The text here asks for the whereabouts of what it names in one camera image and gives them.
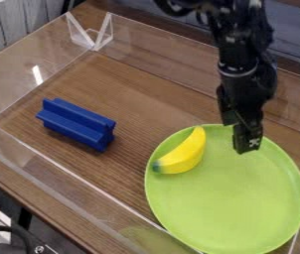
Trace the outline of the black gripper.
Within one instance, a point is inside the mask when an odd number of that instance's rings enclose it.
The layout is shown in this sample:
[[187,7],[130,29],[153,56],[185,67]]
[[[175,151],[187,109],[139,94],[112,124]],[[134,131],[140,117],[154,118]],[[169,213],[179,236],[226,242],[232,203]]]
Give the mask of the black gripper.
[[262,106],[277,87],[274,65],[258,65],[250,70],[219,66],[221,85],[217,88],[223,126],[233,125],[234,150],[248,153],[260,148],[262,139]]

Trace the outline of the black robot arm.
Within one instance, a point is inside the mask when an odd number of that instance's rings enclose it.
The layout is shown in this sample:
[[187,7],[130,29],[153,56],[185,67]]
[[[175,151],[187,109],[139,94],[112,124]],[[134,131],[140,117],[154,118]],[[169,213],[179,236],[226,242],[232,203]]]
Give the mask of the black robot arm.
[[273,28],[265,0],[154,0],[171,17],[197,15],[210,27],[219,51],[217,88],[223,125],[233,127],[232,143],[238,153],[260,148],[262,107],[277,88],[277,66],[268,51]]

